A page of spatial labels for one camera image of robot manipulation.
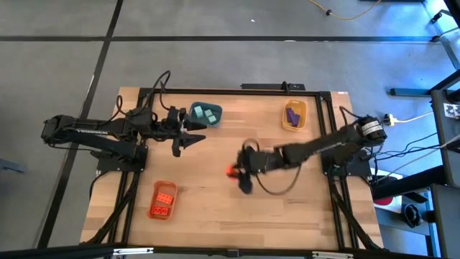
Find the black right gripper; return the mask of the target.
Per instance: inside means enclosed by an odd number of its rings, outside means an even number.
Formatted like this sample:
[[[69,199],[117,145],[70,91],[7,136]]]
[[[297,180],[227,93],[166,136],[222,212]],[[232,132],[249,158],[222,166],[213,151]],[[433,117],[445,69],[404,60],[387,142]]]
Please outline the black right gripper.
[[[276,154],[243,145],[238,152],[236,163],[231,165],[231,178],[238,180],[238,186],[244,194],[251,194],[252,176],[258,176],[276,169]]]

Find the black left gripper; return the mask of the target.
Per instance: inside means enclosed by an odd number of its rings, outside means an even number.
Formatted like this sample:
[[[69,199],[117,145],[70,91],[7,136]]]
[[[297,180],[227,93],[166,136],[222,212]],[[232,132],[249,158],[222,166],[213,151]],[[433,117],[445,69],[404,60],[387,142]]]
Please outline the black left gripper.
[[[205,135],[181,135],[182,134],[182,121],[180,120],[180,110],[175,106],[171,106],[167,111],[167,116],[161,120],[157,128],[157,137],[162,140],[172,140],[172,154],[174,157],[179,158],[183,149],[205,140]],[[207,128],[206,124],[198,122],[191,117],[184,118],[184,128],[187,131],[204,130]]]

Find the blue plastic bin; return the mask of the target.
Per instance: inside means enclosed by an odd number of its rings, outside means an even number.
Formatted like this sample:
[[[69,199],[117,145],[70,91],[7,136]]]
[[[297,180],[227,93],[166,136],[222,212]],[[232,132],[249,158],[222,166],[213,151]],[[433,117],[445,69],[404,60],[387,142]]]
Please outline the blue plastic bin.
[[[193,111],[195,106],[201,106],[203,109],[203,117],[200,119],[196,117],[195,112]],[[205,110],[207,109],[210,109],[213,112],[213,115],[217,119],[217,121],[214,124],[211,124],[208,120],[208,117],[205,115]],[[190,117],[198,122],[206,124],[208,127],[218,127],[221,122],[222,114],[223,114],[223,109],[221,106],[217,104],[210,104],[206,102],[196,101],[190,105],[190,112],[189,112]]]

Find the orange plastic bin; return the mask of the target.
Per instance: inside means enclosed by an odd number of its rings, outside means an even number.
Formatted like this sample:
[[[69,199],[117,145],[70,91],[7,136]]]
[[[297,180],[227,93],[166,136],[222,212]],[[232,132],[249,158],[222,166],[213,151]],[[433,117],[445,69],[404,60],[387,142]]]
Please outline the orange plastic bin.
[[[164,193],[164,194],[169,194],[174,197],[174,201],[172,205],[166,205],[166,204],[161,204],[157,202],[156,196],[158,193]],[[158,220],[158,221],[167,221],[171,216],[173,215],[174,208],[175,208],[175,202],[177,200],[177,194],[178,194],[178,187],[173,183],[169,181],[156,181],[153,186],[153,193],[152,193],[152,198],[150,202],[149,209],[147,210],[147,216],[150,219]],[[160,206],[168,206],[170,208],[170,214],[169,217],[151,217],[150,216],[150,209],[153,205],[160,205]]]

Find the yellow plastic bin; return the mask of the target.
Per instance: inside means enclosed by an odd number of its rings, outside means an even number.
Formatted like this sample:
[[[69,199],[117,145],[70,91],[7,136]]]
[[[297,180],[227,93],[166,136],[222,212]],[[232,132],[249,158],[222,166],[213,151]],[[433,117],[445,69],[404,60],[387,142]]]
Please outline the yellow plastic bin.
[[[300,121],[299,121],[298,127],[293,127],[291,123],[287,121],[286,109],[288,107],[290,107],[294,113],[300,115]],[[288,99],[282,111],[282,127],[285,130],[297,132],[305,127],[306,119],[307,119],[306,103],[304,101],[297,100],[297,99]]]

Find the black power strip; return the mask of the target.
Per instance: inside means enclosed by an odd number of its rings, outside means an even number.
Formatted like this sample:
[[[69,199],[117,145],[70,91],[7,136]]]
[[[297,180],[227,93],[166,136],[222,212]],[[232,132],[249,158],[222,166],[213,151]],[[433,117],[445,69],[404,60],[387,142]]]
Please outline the black power strip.
[[[245,90],[281,90],[281,91],[304,91],[305,85],[300,83],[243,83],[240,86]]]

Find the black metal beam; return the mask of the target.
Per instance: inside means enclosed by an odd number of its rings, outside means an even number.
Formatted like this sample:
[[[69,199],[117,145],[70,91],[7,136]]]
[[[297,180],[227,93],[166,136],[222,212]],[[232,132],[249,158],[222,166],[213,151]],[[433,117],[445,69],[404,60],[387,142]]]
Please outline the black metal beam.
[[[446,175],[442,165],[399,180],[378,183],[373,188],[374,200],[386,199],[430,187],[432,184],[446,184]]]

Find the black headset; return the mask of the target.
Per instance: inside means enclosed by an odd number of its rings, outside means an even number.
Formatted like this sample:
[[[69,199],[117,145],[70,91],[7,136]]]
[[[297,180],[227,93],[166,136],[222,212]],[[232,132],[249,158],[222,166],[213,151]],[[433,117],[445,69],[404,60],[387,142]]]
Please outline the black headset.
[[[406,204],[402,208],[402,217],[410,228],[421,225],[423,218],[420,211],[414,204]]]

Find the grey side table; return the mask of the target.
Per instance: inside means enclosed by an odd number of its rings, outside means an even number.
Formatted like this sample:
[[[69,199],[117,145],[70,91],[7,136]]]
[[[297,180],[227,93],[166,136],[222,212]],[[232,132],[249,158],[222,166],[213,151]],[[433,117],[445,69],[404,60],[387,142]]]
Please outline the grey side table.
[[[460,188],[460,119],[444,116],[443,103],[453,104],[447,99],[445,91],[432,91],[431,103],[441,146],[446,184]]]

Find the black white fiducial tag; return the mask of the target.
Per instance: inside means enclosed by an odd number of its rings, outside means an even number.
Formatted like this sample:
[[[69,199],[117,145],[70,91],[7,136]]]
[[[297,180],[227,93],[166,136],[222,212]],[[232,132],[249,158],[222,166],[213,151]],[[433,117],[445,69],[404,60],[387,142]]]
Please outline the black white fiducial tag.
[[[443,103],[444,116],[452,119],[460,119],[460,105]]]

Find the silver frame bracket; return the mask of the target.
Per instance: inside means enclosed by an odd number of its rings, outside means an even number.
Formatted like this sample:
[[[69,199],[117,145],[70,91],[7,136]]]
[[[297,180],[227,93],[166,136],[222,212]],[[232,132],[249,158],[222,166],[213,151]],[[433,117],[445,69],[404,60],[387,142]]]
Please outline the silver frame bracket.
[[[313,251],[311,259],[354,259],[354,255],[349,253]]]
[[[153,247],[135,247],[135,248],[115,248],[113,255],[142,255],[153,253]]]

